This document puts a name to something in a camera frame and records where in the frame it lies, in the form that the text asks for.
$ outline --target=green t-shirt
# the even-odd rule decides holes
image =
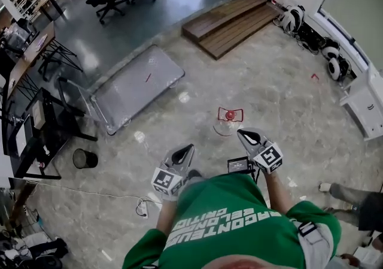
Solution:
[[[123,269],[159,260],[159,268],[201,268],[221,256],[252,255],[276,265],[304,268],[297,228],[290,221],[326,224],[334,250],[341,237],[338,220],[311,202],[296,204],[286,216],[267,208],[259,188],[243,174],[214,177],[187,188],[167,238],[157,229],[126,255]]]

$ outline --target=black trash can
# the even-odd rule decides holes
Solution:
[[[97,155],[83,149],[74,151],[72,159],[77,169],[94,168],[98,164]]]

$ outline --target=wooden platform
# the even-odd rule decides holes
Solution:
[[[219,59],[278,14],[266,5],[266,0],[232,0],[187,22],[182,32],[214,59]]]

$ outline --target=gray pants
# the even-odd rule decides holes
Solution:
[[[334,214],[339,220],[359,226],[359,209],[363,201],[370,194],[369,191],[362,191],[348,188],[339,184],[331,184],[330,194],[336,199],[351,203],[358,207],[358,210],[330,209],[328,212]]]

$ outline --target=white shoe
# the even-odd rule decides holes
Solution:
[[[320,183],[319,185],[319,191],[320,192],[329,192],[331,188],[330,183]]]

